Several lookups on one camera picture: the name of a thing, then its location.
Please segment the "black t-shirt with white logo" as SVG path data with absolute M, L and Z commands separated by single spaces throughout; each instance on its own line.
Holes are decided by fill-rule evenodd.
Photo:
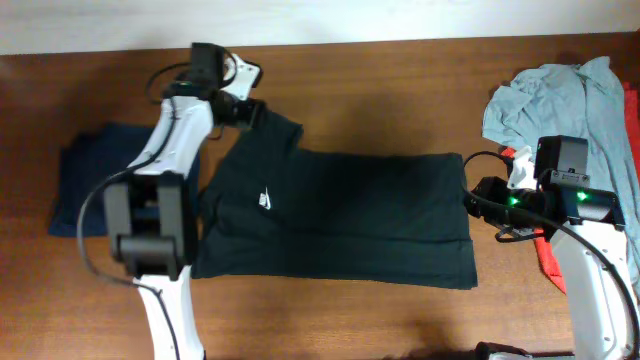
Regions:
M 459 154 L 313 152 L 302 134 L 265 111 L 240 135 L 201 197 L 194 278 L 477 285 Z

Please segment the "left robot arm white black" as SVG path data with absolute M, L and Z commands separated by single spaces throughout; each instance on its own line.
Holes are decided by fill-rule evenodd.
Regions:
M 142 298 L 155 358 L 203 359 L 190 286 L 198 229 L 189 178 L 206 139 L 255 126 L 264 104 L 250 93 L 263 71 L 210 43 L 192 44 L 179 68 L 157 101 L 149 140 L 102 194 L 111 256 Z

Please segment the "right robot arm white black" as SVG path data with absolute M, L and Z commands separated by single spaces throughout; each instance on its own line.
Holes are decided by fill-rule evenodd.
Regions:
M 509 177 L 466 190 L 468 213 L 498 228 L 501 243 L 544 239 L 568 300 L 577 359 L 636 359 L 639 309 L 627 267 L 618 196 L 591 187 L 588 142 L 544 136 L 502 156 Z

